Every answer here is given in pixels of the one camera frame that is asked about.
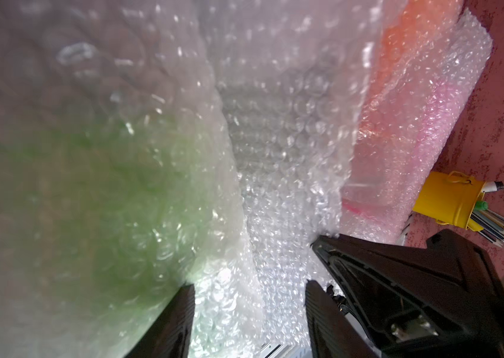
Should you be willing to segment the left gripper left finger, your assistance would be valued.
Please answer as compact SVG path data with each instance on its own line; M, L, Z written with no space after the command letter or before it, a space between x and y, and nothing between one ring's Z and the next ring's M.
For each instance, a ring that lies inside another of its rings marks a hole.
M195 287L182 286L125 358L188 358Z

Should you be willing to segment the clear bubble wrap sheet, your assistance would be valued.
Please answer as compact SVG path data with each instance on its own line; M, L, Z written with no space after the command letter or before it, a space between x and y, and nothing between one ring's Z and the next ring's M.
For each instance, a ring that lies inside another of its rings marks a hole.
M171 119L210 142L189 356L305 347L372 62L403 1L0 1L0 141Z

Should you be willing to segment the bright green wine glass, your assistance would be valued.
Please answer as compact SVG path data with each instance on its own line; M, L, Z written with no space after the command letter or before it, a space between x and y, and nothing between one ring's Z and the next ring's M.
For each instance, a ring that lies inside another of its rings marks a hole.
M0 141L0 357L123 357L195 268L210 142L171 119Z

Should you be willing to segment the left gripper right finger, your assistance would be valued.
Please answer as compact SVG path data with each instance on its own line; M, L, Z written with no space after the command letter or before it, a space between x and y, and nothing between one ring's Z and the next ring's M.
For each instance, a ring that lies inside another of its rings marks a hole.
M313 357L377 357L315 280L307 281L305 308Z

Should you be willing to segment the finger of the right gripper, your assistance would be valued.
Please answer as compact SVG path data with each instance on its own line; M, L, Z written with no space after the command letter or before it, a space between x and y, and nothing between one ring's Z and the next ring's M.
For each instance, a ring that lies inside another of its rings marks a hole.
M377 357L504 357L504 287L488 254L443 230L423 249L320 236L339 312Z

